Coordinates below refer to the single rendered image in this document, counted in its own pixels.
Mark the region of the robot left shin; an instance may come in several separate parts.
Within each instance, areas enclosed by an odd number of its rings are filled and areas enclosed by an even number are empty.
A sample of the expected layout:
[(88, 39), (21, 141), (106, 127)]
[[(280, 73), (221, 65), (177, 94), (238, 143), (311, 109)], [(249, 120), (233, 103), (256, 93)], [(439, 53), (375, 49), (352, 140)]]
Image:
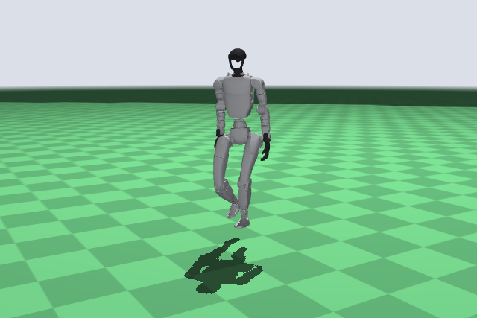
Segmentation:
[(241, 208), (241, 218), (244, 218), (245, 220), (247, 220), (248, 206), (251, 198), (251, 183), (252, 180), (250, 178), (245, 185), (245, 188), (243, 185), (240, 185), (238, 190), (238, 204)]

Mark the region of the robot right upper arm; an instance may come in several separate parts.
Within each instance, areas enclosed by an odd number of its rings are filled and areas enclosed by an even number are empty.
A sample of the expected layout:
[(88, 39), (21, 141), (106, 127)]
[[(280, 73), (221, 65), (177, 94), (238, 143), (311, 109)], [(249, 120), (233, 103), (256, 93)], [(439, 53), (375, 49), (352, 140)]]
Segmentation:
[(217, 111), (226, 111), (224, 103), (223, 79), (224, 77), (218, 77), (213, 83), (213, 86), (215, 88), (215, 96), (218, 101)]

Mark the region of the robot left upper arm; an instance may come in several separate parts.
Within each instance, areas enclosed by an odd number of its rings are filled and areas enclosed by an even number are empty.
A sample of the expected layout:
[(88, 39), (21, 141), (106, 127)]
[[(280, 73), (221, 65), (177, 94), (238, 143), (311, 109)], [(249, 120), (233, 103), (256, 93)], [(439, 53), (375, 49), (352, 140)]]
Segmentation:
[(265, 83), (263, 79), (257, 78), (257, 77), (252, 77), (250, 80), (251, 80), (252, 87), (256, 90), (256, 96), (259, 102), (259, 106), (257, 107), (257, 112), (259, 115), (264, 115), (265, 114), (264, 107), (265, 105), (267, 105)]

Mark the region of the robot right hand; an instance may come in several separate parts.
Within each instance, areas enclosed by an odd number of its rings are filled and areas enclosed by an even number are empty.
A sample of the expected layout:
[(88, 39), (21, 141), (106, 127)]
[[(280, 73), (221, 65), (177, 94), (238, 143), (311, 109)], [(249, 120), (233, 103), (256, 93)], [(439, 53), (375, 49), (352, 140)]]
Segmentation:
[(215, 146), (216, 146), (216, 142), (217, 142), (218, 138), (219, 138), (220, 136), (222, 136), (222, 135), (220, 135), (220, 130), (219, 130), (219, 129), (216, 130), (216, 136), (217, 136), (217, 139), (215, 140), (214, 148), (215, 148)]

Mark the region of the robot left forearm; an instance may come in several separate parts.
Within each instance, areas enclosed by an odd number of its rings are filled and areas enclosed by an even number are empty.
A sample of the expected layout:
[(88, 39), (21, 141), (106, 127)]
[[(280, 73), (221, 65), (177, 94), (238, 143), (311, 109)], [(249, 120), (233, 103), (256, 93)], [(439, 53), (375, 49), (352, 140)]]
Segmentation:
[(270, 113), (269, 113), (269, 109), (268, 109), (267, 105), (265, 105), (264, 110), (265, 110), (265, 115), (262, 115), (262, 117), (260, 117), (261, 126), (262, 126), (262, 138), (263, 138), (263, 134), (267, 133), (268, 134), (268, 139), (270, 139), (271, 138), (270, 121), (269, 121), (270, 120)]

